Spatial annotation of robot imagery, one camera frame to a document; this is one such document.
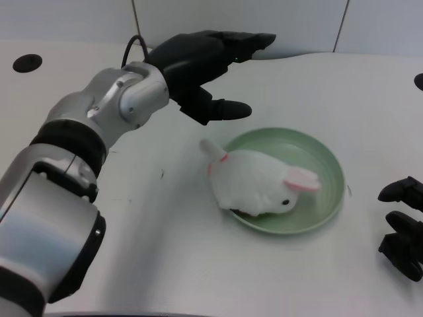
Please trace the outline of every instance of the table surface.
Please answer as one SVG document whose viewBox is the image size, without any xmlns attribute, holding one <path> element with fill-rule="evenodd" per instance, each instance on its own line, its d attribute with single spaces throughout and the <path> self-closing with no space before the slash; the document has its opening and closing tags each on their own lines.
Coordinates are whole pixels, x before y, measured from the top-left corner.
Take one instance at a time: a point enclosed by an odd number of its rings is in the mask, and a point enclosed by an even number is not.
<svg viewBox="0 0 423 317">
<path fill-rule="evenodd" d="M 36 135 L 49 109 L 98 71 L 118 67 L 124 46 L 0 42 L 0 172 Z M 13 72 L 20 55 L 43 64 Z M 140 58 L 134 47 L 133 58 Z M 377 248 L 393 232 L 379 191 L 423 180 L 423 58 L 319 53 L 234 65 L 206 84 L 216 98 L 246 102 L 252 116 L 203 127 L 171 102 L 113 146 L 95 205 L 107 231 L 81 289 L 47 312 L 174 312 L 219 317 L 417 316 L 423 283 L 403 277 Z M 316 137 L 338 157 L 350 194 L 314 232 L 272 236 L 215 205 L 198 141 L 225 144 L 261 127 Z"/>
</svg>

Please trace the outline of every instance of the light green dish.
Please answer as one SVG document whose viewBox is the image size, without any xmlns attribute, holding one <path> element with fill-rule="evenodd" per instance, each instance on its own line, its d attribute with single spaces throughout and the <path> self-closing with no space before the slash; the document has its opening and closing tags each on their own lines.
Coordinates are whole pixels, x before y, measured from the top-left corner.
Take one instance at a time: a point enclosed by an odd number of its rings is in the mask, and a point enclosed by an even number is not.
<svg viewBox="0 0 423 317">
<path fill-rule="evenodd" d="M 291 129 L 259 129 L 237 137 L 225 149 L 255 150 L 308 168 L 319 175 L 322 184 L 317 193 L 300 194 L 297 205 L 288 213 L 251 217 L 233 211 L 234 217 L 247 226 L 275 234 L 301 233 L 323 225 L 341 209 L 344 174 L 336 157 L 316 139 Z"/>
</svg>

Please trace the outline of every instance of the pink bunny ear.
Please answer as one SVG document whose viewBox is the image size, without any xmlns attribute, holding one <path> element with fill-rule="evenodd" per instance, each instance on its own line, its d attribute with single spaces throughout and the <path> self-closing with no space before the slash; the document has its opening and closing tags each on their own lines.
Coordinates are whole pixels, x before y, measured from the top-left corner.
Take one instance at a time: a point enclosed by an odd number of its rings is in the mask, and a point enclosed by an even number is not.
<svg viewBox="0 0 423 317">
<path fill-rule="evenodd" d="M 302 192 L 315 192 L 322 187 L 316 173 L 296 166 L 289 168 L 284 183 L 291 189 Z"/>
</svg>

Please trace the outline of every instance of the white stuffed rabbit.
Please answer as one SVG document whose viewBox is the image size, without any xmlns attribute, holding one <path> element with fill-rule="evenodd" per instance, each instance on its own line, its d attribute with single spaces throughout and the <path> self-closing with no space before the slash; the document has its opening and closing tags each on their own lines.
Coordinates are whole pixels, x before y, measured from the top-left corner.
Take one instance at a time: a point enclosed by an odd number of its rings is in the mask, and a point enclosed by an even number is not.
<svg viewBox="0 0 423 317">
<path fill-rule="evenodd" d="M 314 172 L 290 166 L 257 151 L 226 153 L 214 142 L 203 139 L 200 148 L 208 154 L 208 178 L 219 206 L 252 216 L 286 213 L 297 203 L 300 192 L 321 188 Z"/>
</svg>

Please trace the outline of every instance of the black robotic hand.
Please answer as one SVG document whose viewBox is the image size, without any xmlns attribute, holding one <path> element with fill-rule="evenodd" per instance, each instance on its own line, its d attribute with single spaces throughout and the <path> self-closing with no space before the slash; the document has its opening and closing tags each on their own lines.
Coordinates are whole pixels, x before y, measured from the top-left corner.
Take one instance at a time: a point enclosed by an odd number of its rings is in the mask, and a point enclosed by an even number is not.
<svg viewBox="0 0 423 317">
<path fill-rule="evenodd" d="M 379 194 L 378 200 L 402 201 L 408 206 L 423 211 L 423 184 L 413 177 L 389 184 Z M 386 216 L 387 222 L 396 231 L 385 235 L 379 252 L 412 281 L 423 277 L 423 223 L 401 213 L 392 211 Z"/>
<path fill-rule="evenodd" d="M 200 86 L 226 73 L 231 63 L 251 59 L 256 50 L 264 50 L 275 38 L 275 34 L 240 32 L 179 34 L 151 51 L 148 63 L 162 72 L 171 99 L 187 116 L 202 125 L 210 120 L 240 119 L 251 114 L 250 106 L 212 100 Z"/>
</svg>

